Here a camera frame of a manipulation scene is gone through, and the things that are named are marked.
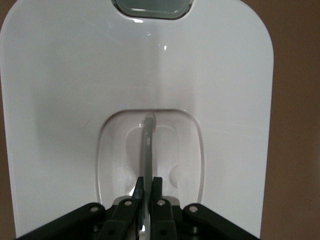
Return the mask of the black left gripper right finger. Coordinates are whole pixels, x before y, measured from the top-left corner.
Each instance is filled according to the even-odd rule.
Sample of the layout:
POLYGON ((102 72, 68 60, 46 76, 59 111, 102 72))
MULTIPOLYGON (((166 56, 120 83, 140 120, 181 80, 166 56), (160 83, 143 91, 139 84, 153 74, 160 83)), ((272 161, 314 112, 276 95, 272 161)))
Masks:
POLYGON ((152 240, 257 240, 258 238, 200 203, 184 208, 163 196, 163 179, 154 177, 150 199, 152 240))

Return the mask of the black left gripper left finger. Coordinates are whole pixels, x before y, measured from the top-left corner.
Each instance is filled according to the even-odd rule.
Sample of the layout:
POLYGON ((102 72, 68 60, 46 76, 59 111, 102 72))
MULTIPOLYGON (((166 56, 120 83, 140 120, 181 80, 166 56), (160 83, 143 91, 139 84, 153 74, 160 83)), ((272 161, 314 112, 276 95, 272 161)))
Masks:
POLYGON ((144 178, 136 181, 131 196, 118 197, 106 209, 97 202, 79 207, 19 240, 136 240, 144 194, 144 178))

